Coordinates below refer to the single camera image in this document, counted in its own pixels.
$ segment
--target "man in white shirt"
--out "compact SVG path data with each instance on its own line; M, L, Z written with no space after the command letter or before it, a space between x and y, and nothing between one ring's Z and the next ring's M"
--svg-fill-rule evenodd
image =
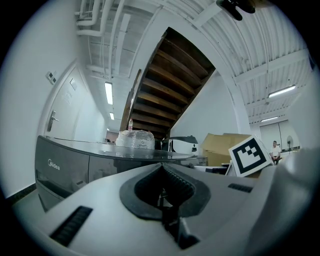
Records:
M273 147L270 150L270 156L275 165L277 165L279 163L279 160L281 159L280 153L281 153L281 149L279 146L277 146L277 142L274 141Z

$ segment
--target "water bottle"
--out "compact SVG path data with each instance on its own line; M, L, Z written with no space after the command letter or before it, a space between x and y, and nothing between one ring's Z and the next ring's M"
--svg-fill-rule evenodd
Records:
M132 126L134 126L134 121L132 121L132 118L131 118L129 121L129 127L128 127L129 131L132 131Z

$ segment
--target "fluorescent light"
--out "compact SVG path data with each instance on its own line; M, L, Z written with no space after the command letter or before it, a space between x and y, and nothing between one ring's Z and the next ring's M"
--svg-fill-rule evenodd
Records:
M294 88L296 88L296 86L292 85L292 86L289 86L289 87L284 88L282 90L275 91L275 92L269 94L269 98L277 96L279 94L284 94L286 92L289 92L289 91L293 90Z
M112 83L105 82L105 94L106 94L106 100L108 101L108 104L112 105L114 103L112 99Z
M266 121L270 121L270 120L277 119L277 118L278 118L278 116L275 116L275 117L271 117L271 118L268 118L268 119L261 120L261 122L266 122Z

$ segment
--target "door handle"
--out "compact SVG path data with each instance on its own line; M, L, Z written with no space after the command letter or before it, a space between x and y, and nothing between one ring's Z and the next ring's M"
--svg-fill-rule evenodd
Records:
M59 120L55 118L55 115L56 115L56 111L52 110L51 117L50 117L49 124L48 124L48 129L47 129L48 132L51 131L52 124L54 121L59 122Z

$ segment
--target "wooden stair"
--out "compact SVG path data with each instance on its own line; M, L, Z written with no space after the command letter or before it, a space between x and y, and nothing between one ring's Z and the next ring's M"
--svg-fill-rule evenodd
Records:
M134 130L150 131L160 140L165 138L214 70L199 49L168 28L141 82L134 84L128 95L120 130L125 130L132 118Z

